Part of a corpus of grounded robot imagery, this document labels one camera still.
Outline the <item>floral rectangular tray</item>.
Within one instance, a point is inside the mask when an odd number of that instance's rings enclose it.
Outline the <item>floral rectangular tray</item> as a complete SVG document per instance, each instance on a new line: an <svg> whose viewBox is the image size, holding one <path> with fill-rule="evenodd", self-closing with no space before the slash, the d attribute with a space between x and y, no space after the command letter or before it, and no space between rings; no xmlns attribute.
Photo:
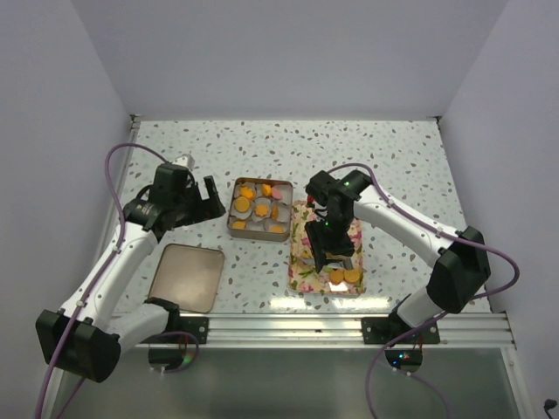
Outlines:
<svg viewBox="0 0 559 419"><path fill-rule="evenodd" d="M330 236L304 201L292 206L287 284L300 293L356 297L364 293L362 225L355 220L345 233Z"/></svg>

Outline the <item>round sandwich cookie top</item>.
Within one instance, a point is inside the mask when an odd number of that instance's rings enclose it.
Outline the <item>round sandwich cookie top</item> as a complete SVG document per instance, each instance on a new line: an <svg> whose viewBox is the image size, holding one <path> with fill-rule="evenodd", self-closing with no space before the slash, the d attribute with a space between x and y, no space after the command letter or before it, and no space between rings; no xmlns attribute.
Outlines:
<svg viewBox="0 0 559 419"><path fill-rule="evenodd" d="M263 183L261 185L261 192L263 196L271 196L273 193L273 187L271 185Z"/></svg>

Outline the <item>gold square tin lid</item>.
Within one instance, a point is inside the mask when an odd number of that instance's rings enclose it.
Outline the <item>gold square tin lid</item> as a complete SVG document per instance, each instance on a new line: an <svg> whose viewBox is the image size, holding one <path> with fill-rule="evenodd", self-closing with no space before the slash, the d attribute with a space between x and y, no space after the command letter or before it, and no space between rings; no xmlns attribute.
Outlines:
<svg viewBox="0 0 559 419"><path fill-rule="evenodd" d="M219 250L168 244L148 297L167 300L183 311L209 313L216 300L224 260Z"/></svg>

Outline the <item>pink round cookie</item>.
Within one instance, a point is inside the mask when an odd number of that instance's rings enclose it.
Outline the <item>pink round cookie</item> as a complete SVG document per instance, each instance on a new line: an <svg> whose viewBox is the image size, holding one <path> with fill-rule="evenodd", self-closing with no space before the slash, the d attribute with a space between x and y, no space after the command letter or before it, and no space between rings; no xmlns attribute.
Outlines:
<svg viewBox="0 0 559 419"><path fill-rule="evenodd" d="M272 187L272 197L276 200L282 200L284 198L284 192L279 187Z"/></svg>

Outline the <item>metal serving tongs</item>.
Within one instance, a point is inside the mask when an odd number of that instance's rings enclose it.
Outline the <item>metal serving tongs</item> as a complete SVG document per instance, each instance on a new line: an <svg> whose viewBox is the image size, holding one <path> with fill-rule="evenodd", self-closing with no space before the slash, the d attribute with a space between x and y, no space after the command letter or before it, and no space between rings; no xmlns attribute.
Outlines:
<svg viewBox="0 0 559 419"><path fill-rule="evenodd" d="M316 266L314 257L306 252L303 251L298 257L298 261L303 265L308 266ZM353 261L351 257L345 257L341 255L332 255L330 253L327 254L325 262L322 266L322 270L326 270L327 268L331 269L343 269L343 270L351 270L354 268Z"/></svg>

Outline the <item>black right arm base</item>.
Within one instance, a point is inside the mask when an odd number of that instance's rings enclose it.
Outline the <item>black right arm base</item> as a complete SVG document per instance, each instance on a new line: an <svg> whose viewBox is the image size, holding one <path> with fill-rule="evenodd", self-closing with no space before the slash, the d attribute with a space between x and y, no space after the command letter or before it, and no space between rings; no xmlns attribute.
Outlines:
<svg viewBox="0 0 559 419"><path fill-rule="evenodd" d="M410 327L400 320L385 317L361 318L363 342L367 345L383 345L401 334L410 331ZM439 344L441 341L437 325L426 327L403 339L404 344Z"/></svg>

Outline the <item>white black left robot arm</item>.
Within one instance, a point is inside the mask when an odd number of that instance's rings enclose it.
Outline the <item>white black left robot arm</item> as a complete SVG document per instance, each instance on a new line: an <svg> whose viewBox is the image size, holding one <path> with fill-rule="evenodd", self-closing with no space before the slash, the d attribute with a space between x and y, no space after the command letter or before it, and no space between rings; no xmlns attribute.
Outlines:
<svg viewBox="0 0 559 419"><path fill-rule="evenodd" d="M102 382L135 345L156 337L169 343L185 332L178 304L167 299L148 298L120 319L113 313L140 264L168 231L224 215L213 177L206 176L204 185L206 198L188 168L163 163L154 181L124 206L111 244L79 289L56 312L38 316L36 331L50 370Z"/></svg>

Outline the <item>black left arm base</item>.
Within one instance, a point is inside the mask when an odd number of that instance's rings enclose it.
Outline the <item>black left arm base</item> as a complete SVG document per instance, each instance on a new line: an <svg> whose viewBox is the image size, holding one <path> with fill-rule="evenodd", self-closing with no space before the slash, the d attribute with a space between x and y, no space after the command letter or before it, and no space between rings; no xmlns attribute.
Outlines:
<svg viewBox="0 0 559 419"><path fill-rule="evenodd" d="M205 345L207 342L208 332L210 330L210 320L208 317L195 317L187 316L180 318L178 332L190 333L197 338L200 345ZM173 335L169 337L162 337L161 335L154 335L145 338L141 341L142 344L193 344L194 340L191 337Z"/></svg>

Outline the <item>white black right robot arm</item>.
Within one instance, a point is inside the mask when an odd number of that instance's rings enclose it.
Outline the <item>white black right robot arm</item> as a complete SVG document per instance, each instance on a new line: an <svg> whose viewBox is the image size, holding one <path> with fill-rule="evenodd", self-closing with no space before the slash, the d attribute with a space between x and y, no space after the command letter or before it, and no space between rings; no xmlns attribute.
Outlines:
<svg viewBox="0 0 559 419"><path fill-rule="evenodd" d="M431 267L427 285L398 303L380 328L385 340L409 342L427 320L460 313L490 277L478 230L459 231L427 218L385 193L371 175L353 170L336 179L321 171L310 179L306 192L318 207L316 220L305 225L316 270L355 253L349 236L355 220L389 234Z"/></svg>

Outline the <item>gold square cookie tin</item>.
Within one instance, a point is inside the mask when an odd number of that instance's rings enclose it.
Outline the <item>gold square cookie tin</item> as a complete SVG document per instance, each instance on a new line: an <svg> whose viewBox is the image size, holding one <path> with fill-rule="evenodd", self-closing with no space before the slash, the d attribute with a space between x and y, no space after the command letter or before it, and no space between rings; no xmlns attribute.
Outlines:
<svg viewBox="0 0 559 419"><path fill-rule="evenodd" d="M239 177L227 210L232 237L285 242L290 236L293 185L288 181Z"/></svg>

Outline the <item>orange fish shaped cookie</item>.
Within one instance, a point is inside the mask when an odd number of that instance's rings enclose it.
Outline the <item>orange fish shaped cookie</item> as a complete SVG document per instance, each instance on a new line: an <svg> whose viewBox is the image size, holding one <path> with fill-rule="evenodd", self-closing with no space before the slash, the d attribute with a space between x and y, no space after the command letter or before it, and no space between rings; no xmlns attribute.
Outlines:
<svg viewBox="0 0 559 419"><path fill-rule="evenodd" d="M252 200L252 199L254 198L254 196L255 196L255 193L254 193L254 191L253 191L252 189L250 189L250 188L244 186L244 187L241 187L241 188L239 189L239 195L240 195L240 196L243 196L243 197L245 197L245 198L247 198L247 199L249 199L249 200Z"/></svg>

